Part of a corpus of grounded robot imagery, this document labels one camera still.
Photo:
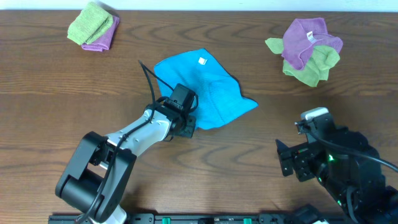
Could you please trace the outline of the blue microfiber cloth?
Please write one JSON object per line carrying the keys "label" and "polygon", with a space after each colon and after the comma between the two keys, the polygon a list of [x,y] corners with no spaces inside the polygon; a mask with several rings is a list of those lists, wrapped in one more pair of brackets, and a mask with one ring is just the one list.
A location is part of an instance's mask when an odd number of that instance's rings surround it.
{"label": "blue microfiber cloth", "polygon": [[163,96],[182,84],[198,95],[198,107],[192,113],[201,129],[220,128],[258,106],[243,97],[238,81],[206,49],[174,55],[159,62],[154,73]]}

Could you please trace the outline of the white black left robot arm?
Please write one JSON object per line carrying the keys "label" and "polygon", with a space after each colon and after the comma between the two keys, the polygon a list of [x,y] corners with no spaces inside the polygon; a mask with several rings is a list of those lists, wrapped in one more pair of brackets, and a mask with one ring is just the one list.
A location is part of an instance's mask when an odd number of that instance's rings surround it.
{"label": "white black left robot arm", "polygon": [[57,197],[81,212],[74,222],[124,223],[120,201],[136,159],[167,137],[192,137],[197,106],[197,96],[163,96],[115,133],[84,135],[55,188]]}

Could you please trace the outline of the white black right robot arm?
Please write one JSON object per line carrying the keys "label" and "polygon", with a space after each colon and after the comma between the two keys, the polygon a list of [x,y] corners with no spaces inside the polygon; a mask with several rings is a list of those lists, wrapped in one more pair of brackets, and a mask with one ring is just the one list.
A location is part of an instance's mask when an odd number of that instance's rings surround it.
{"label": "white black right robot arm", "polygon": [[276,140],[283,176],[316,178],[352,223],[397,223],[397,189],[386,184],[381,159],[365,136],[335,124],[330,113],[296,122],[306,142],[288,147]]}

